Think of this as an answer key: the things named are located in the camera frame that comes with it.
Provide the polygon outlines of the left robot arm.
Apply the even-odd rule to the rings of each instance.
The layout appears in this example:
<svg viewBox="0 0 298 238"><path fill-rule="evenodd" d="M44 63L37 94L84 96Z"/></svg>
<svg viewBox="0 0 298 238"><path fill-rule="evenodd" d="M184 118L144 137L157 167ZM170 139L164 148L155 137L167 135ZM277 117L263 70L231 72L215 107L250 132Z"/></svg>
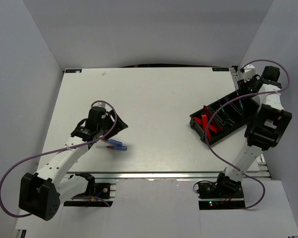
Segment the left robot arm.
<svg viewBox="0 0 298 238"><path fill-rule="evenodd" d="M34 174L26 173L20 184L19 208L45 221L52 219L59 206L76 196L89 198L95 194L95 178L78 172L68 179L69 169L87 153L96 140L108 140L128 128L114 110L91 107L56 155Z"/></svg>

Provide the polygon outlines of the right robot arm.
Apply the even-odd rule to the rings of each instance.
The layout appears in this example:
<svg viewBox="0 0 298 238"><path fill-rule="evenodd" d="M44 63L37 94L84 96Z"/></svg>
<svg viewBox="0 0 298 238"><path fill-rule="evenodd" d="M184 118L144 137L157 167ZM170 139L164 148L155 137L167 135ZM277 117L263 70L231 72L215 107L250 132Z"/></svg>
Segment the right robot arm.
<svg viewBox="0 0 298 238"><path fill-rule="evenodd" d="M215 194L221 198L231 194L230 182L240 183L262 152L277 146L292 119L280 99L284 90L278 82L282 69L274 63L258 75L249 63L236 70L237 90L190 115L190 127L209 145L246 126L243 147L214 185Z"/></svg>

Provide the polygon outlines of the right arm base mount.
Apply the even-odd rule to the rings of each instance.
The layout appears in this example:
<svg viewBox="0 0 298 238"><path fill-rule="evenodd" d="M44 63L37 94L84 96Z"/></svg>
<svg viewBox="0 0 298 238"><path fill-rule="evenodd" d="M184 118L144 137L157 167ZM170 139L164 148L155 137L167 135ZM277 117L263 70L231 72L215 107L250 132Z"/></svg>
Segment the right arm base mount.
<svg viewBox="0 0 298 238"><path fill-rule="evenodd" d="M220 190L215 182L202 180L193 185L193 191L198 195L200 211L244 209L245 200L240 186L236 191Z"/></svg>

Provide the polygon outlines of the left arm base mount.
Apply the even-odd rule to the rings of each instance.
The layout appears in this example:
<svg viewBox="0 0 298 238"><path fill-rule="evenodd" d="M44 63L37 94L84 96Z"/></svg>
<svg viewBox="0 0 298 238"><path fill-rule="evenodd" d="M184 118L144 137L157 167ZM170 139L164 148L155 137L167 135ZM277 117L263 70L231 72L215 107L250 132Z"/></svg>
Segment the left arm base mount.
<svg viewBox="0 0 298 238"><path fill-rule="evenodd" d="M116 194L116 184L107 180L96 179L92 174L76 173L69 176L68 180L83 179L86 189L74 199L64 202L65 207L111 207Z"/></svg>

